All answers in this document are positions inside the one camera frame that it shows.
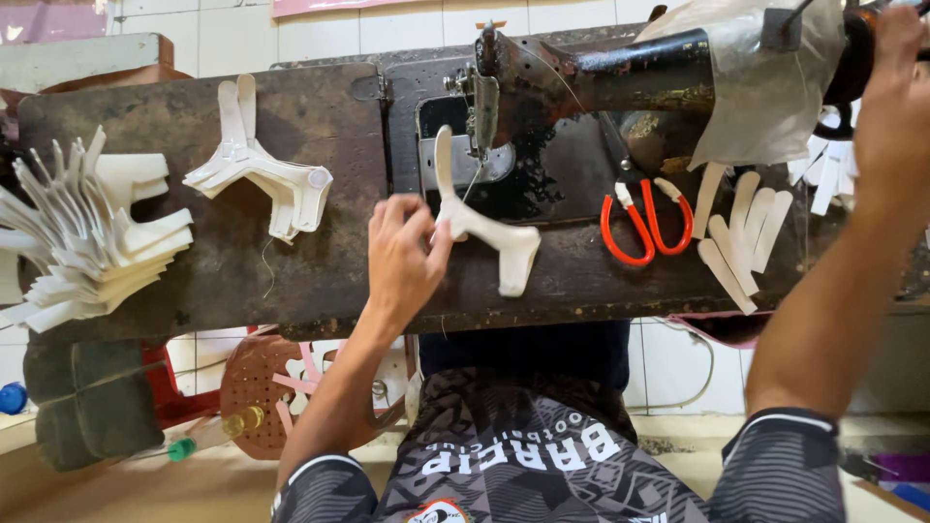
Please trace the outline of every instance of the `white strip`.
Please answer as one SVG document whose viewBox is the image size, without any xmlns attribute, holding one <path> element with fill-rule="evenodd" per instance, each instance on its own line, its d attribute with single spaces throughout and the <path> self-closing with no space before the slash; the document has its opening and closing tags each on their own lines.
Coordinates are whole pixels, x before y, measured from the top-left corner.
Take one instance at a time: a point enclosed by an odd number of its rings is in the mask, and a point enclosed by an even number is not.
<svg viewBox="0 0 930 523">
<path fill-rule="evenodd" d="M 820 185 L 820 178 L 823 176 L 823 168 L 826 165 L 827 156 L 824 154 L 804 173 L 804 182 L 812 187 Z"/>
<path fill-rule="evenodd" d="M 765 224 L 759 234 L 759 243 L 756 244 L 755 253 L 752 257 L 752 270 L 756 273 L 765 272 L 768 259 L 772 256 L 772 249 L 775 248 L 775 242 L 778 240 L 778 232 L 781 231 L 781 226 L 785 222 L 785 218 L 788 217 L 788 211 L 791 210 L 791 202 L 793 201 L 794 195 L 788 191 L 775 194 L 775 202 L 765 218 Z"/>
<path fill-rule="evenodd" d="M 750 214 L 752 198 L 755 196 L 761 180 L 762 178 L 758 172 L 750 171 L 740 176 L 739 181 L 737 181 L 737 196 L 733 200 L 733 210 L 730 211 L 730 232 L 734 234 L 734 238 L 739 236 L 742 239 L 743 237 L 743 229 Z"/>
<path fill-rule="evenodd" d="M 751 315 L 758 310 L 756 304 L 752 302 L 752 299 L 747 296 L 746 293 L 743 292 L 743 288 L 739 286 L 737 277 L 733 275 L 730 268 L 726 265 L 724 255 L 720 253 L 717 244 L 714 243 L 713 240 L 701 240 L 700 243 L 697 244 L 697 254 L 699 254 L 700 259 L 711 268 L 717 281 L 724 286 L 726 293 L 736 302 L 737 307 L 739 307 L 739 310 L 742 311 L 744 315 Z"/>
<path fill-rule="evenodd" d="M 844 145 L 838 141 L 831 142 L 827 146 L 820 184 L 817 187 L 817 194 L 814 196 L 814 204 L 811 205 L 813 214 L 825 216 L 827 209 L 830 208 L 830 200 L 839 193 L 840 176 L 844 176 L 841 171 L 843 171 L 843 157 L 845 154 Z"/>
<path fill-rule="evenodd" d="M 726 264 L 730 266 L 730 270 L 736 275 L 739 286 L 742 287 L 743 292 L 745 292 L 747 296 L 752 296 L 759 292 L 759 286 L 756 285 L 755 280 L 752 279 L 752 252 L 742 245 L 733 243 L 730 231 L 726 228 L 726 223 L 724 223 L 724 217 L 719 214 L 711 216 L 708 229 L 711 231 L 711 238 L 716 242 L 717 248 L 724 256 Z"/>
<path fill-rule="evenodd" d="M 305 464 L 303 464 L 302 467 L 294 471 L 294 474 L 292 474 L 291 477 L 287 480 L 287 485 L 293 485 L 294 481 L 301 474 L 303 474 L 304 471 L 316 465 L 317 463 L 322 463 L 322 462 L 343 462 L 343 463 L 354 465 L 356 468 L 358 468 L 358 470 L 362 470 L 362 465 L 358 464 L 358 462 L 352 458 L 347 458 L 345 456 L 335 456 L 335 455 L 334 456 L 320 456 L 319 458 L 314 458 L 306 462 Z"/>
<path fill-rule="evenodd" d="M 755 251 L 755 242 L 750 243 L 746 235 L 746 220 L 750 214 L 752 198 L 762 179 L 758 172 L 750 171 L 739 177 L 737 181 L 737 195 L 730 211 L 730 243 L 737 263 L 743 270 L 744 278 L 752 280 L 752 253 Z"/>
<path fill-rule="evenodd" d="M 856 148 L 851 143 L 846 144 L 846 154 L 843 158 L 843 168 L 840 171 L 840 194 L 853 195 L 856 193 Z"/>
<path fill-rule="evenodd" d="M 768 211 L 772 208 L 773 203 L 775 203 L 775 189 L 768 187 L 759 189 L 759 192 L 752 199 L 750 215 L 746 219 L 746 227 L 743 228 L 743 233 L 746 235 L 746 245 L 753 253 L 755 253 L 755 247 L 759 243 L 759 234 L 762 232 L 765 218 L 768 216 Z"/>
<path fill-rule="evenodd" d="M 811 136 L 807 141 L 807 157 L 788 162 L 788 183 L 797 184 L 809 168 L 827 148 L 828 142 L 819 136 Z"/>
<path fill-rule="evenodd" d="M 726 166 L 710 162 L 704 168 L 704 178 L 701 180 L 700 192 L 697 193 L 697 208 L 695 209 L 695 227 L 691 237 L 703 239 L 707 232 L 707 220 L 711 217 L 713 198 L 717 195 L 720 180 L 724 178 Z"/>
<path fill-rule="evenodd" d="M 784 420 L 788 422 L 807 423 L 808 425 L 814 425 L 817 428 L 821 428 L 824 430 L 824 432 L 827 432 L 827 433 L 833 431 L 833 425 L 827 422 L 822 422 L 821 420 L 812 420 L 810 418 L 805 418 L 802 416 L 792 416 L 790 414 L 769 414 L 767 416 L 763 416 L 756 420 L 752 420 L 752 423 L 746 425 L 746 428 L 743 429 L 743 432 L 739 433 L 739 439 L 737 439 L 737 444 L 733 446 L 733 450 L 730 450 L 730 453 L 727 454 L 726 458 L 724 458 L 724 469 L 726 468 L 728 464 L 730 464 L 730 458 L 732 458 L 737 453 L 737 450 L 739 449 L 739 444 L 743 442 L 743 436 L 745 436 L 746 433 L 750 431 L 753 425 L 755 425 L 758 422 L 763 422 L 765 420 Z"/>
</svg>

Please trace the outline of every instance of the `logo on shorts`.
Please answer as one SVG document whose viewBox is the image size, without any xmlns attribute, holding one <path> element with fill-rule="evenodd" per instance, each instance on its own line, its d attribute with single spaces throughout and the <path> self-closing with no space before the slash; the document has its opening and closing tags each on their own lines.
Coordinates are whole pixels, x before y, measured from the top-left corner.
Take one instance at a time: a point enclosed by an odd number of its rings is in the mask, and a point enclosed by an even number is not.
<svg viewBox="0 0 930 523">
<path fill-rule="evenodd" d="M 427 503 L 423 510 L 411 516 L 406 523 L 469 523 L 465 511 L 452 500 Z"/>
</svg>

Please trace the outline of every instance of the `plastic bag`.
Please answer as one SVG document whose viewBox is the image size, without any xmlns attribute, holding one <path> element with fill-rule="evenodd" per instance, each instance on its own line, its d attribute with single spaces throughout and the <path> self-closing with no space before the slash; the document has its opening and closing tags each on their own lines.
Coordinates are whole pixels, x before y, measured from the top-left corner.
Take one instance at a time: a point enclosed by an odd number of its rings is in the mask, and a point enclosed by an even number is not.
<svg viewBox="0 0 930 523">
<path fill-rule="evenodd" d="M 823 96 L 844 48 L 839 0 L 815 0 L 804 10 L 801 48 L 760 47 L 767 7 L 800 0 L 693 0 L 653 22 L 637 37 L 650 40 L 701 28 L 711 41 L 716 102 L 689 170 L 707 162 L 777 164 L 807 155 Z"/>
</svg>

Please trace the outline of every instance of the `blue bottle cap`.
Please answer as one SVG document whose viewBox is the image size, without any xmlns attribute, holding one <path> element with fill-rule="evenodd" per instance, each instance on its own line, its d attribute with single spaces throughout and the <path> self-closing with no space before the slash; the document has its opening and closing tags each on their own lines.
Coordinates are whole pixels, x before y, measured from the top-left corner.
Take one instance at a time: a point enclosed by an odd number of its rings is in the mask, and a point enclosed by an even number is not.
<svg viewBox="0 0 930 523">
<path fill-rule="evenodd" d="M 21 383 L 13 382 L 0 389 L 0 412 L 14 415 L 22 412 L 26 408 L 26 387 Z"/>
</svg>

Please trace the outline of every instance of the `wooden board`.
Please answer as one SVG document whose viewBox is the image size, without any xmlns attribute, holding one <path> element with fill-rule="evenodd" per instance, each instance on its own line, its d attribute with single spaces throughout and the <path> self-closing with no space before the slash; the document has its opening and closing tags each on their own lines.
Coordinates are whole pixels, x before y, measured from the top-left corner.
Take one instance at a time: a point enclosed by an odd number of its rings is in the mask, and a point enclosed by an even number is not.
<svg viewBox="0 0 930 523">
<path fill-rule="evenodd" d="M 368 63 L 255 74 L 257 138 L 264 148 L 280 160 L 325 166 L 336 179 L 320 230 L 301 233 L 293 247 L 279 240 L 269 245 L 271 200 L 250 181 L 236 182 L 214 200 L 181 184 L 216 151 L 217 88 L 234 77 L 24 101 L 22 144 L 36 148 L 46 165 L 52 165 L 53 138 L 89 143 L 103 124 L 104 153 L 162 153 L 167 159 L 169 193 L 133 206 L 134 219 L 150 221 L 181 208 L 194 219 L 192 248 L 177 256 L 161 281 L 111 315 L 68 322 L 41 340 L 138 338 L 357 315 L 367 298 L 366 224 L 387 183 L 380 102 L 357 100 L 352 87 L 376 74 Z M 273 288 L 265 262 L 274 272 Z"/>
<path fill-rule="evenodd" d="M 788 187 L 784 165 L 758 171 L 763 178 L 762 187 L 791 190 L 796 196 L 804 190 Z M 697 201 L 700 172 L 679 172 L 667 178 L 693 203 Z M 734 181 L 729 179 L 721 183 L 713 214 L 729 216 L 733 186 Z M 642 192 L 638 186 L 630 190 L 642 214 Z M 653 196 L 662 237 L 666 245 L 673 245 L 681 238 L 684 226 L 681 210 L 656 188 Z M 807 242 L 807 216 L 802 204 L 791 209 L 765 274 L 756 275 L 762 291 L 753 299 L 762 311 L 775 309 L 807 270 L 801 263 Z M 642 241 L 619 204 L 615 203 L 612 217 L 617 245 L 634 257 L 641 256 Z M 540 227 L 540 231 L 542 244 L 522 298 L 513 300 L 498 295 L 498 253 L 481 240 L 470 239 L 452 248 L 445 280 L 407 332 L 452 332 L 737 310 L 700 260 L 694 241 L 680 256 L 657 254 L 650 265 L 636 268 L 622 264 L 607 251 L 595 221 Z M 282 326 L 281 333 L 290 340 L 342 338 L 352 331 L 353 320 L 354 316 Z"/>
</svg>

